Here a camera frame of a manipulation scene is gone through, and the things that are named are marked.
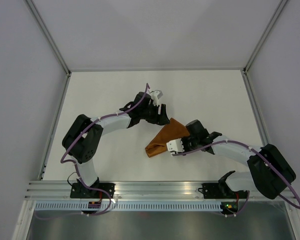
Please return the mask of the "aluminium front rail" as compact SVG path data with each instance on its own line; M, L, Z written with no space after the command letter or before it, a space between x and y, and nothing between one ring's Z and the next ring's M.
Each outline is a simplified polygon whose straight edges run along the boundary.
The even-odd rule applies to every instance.
M216 181L101 181L114 183L113 197L123 201L235 201L236 199L204 199L198 188ZM70 200L71 185L65 180L30 181L25 200Z

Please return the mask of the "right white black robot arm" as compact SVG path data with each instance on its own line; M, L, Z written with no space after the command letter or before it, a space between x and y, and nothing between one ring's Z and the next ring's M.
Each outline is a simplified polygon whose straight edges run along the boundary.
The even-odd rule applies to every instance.
M276 172L289 184L296 179L294 170L272 144L263 147L243 146L237 141L227 139L220 132L209 133L197 119L185 127L189 136L181 139L184 152L199 149L212 155L227 157L248 167L249 171L231 170L218 180L218 192L225 198L231 197L235 192L259 191L273 200L287 187Z

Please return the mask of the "orange cloth napkin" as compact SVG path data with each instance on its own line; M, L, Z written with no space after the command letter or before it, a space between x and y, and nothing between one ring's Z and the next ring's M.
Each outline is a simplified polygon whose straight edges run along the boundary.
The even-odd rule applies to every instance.
M149 158L166 152L167 143L171 140L188 137L190 133L187 128L175 120L170 118L170 123L164 125L158 134L145 147L145 152Z

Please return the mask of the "aluminium frame post right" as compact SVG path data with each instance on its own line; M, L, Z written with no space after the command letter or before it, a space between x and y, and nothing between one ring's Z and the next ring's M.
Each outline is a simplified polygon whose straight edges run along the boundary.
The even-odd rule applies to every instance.
M273 28L275 27L275 24L277 23L277 21L279 20L280 16L282 15L285 7L287 6L287 4L289 3L289 0L280 0L277 7L275 8L270 20L268 21L264 31L262 32L261 37L259 38L256 46L254 47L252 54L250 55L247 63L245 64L245 66L242 69L242 73L244 75L247 74L247 72L249 71L249 69L252 67L256 57L258 56L259 52L261 51L263 45L265 44L267 38L269 37L269 35L271 34Z

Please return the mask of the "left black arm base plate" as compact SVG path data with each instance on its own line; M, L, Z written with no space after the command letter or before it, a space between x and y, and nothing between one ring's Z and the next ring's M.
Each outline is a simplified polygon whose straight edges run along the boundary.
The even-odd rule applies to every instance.
M115 193L114 183L97 183L93 185L92 188L101 189L103 191L91 190L82 185L81 182L75 182L72 184L70 191L71 199L109 199L109 196L105 193L107 192L112 198Z

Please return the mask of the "aluminium frame post left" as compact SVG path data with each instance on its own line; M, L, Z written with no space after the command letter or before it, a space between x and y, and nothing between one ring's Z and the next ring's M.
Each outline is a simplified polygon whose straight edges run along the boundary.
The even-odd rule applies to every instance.
M44 38L46 39L49 47L51 48L54 56L56 57L58 63L60 64L61 68L65 72L66 76L70 76L71 71L66 64L55 40L53 39L53 36L51 35L43 17L41 16L35 2L33 0L24 0L23 1L25 5L27 6L28 10L30 11L30 14L34 18L36 24L38 25L40 31L42 32Z

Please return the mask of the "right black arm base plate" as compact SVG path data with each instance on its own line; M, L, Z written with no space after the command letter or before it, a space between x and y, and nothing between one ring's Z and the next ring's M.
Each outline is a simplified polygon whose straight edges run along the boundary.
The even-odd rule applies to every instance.
M248 192L244 190L233 191L226 184L221 184L217 182L205 182L201 184L201 187L197 191L203 194L203 198L209 199L246 199Z

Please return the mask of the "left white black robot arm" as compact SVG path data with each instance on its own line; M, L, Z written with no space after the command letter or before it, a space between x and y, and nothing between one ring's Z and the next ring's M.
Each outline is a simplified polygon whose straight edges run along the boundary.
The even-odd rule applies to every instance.
M121 129L128 129L141 120L165 126L170 123L166 105L160 104L163 93L160 90L139 92L135 99L117 112L102 117L90 118L79 115L62 140L65 153L60 162L72 162L75 166L81 191L88 198L99 193L99 177L95 171L93 157L97 152L101 137Z

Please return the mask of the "aluminium frame post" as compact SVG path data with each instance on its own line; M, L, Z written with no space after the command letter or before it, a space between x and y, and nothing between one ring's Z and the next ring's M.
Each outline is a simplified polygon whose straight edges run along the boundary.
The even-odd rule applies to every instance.
M41 16L35 2L33 0L24 0L23 1L25 5L27 6L28 10L30 11L30 14L34 18L36 24L38 25L40 31L42 32L44 38L46 39L49 47L51 48L54 56L56 57L58 63L60 64L61 68L65 72L66 76L70 76L71 71L66 64L55 40L53 39L53 36L51 35L43 17Z
M262 32L261 37L259 38L256 46L254 47L252 54L250 55L247 63L245 64L245 66L242 69L242 73L244 75L247 74L247 72L249 71L249 69L252 67L256 57L258 56L259 52L261 51L263 45L265 44L267 38L269 37L269 35L271 34L273 28L275 27L275 24L277 23L277 21L279 20L280 16L282 15L285 7L287 6L287 4L289 3L289 0L280 0L277 7L275 8L270 20L268 21L264 31Z

